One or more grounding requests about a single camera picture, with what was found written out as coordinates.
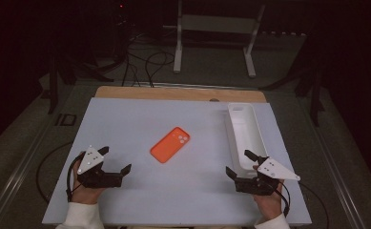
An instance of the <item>white tray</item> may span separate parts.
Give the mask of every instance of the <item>white tray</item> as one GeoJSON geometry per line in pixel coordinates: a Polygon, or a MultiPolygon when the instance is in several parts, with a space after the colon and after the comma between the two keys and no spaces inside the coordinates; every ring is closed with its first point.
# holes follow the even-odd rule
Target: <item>white tray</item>
{"type": "Polygon", "coordinates": [[[233,168],[239,177],[255,177],[257,171],[253,165],[258,165],[244,155],[250,150],[257,156],[268,156],[259,131],[254,107],[250,103],[230,103],[226,117],[227,136],[233,160],[233,168]]]}

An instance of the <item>orange phone case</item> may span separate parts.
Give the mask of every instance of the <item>orange phone case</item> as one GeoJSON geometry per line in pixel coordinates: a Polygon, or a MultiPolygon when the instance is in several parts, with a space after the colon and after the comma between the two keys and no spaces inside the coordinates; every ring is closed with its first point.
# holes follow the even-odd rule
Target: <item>orange phone case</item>
{"type": "Polygon", "coordinates": [[[173,128],[150,150],[152,156],[165,163],[190,139],[190,136],[179,127],[173,128]]]}

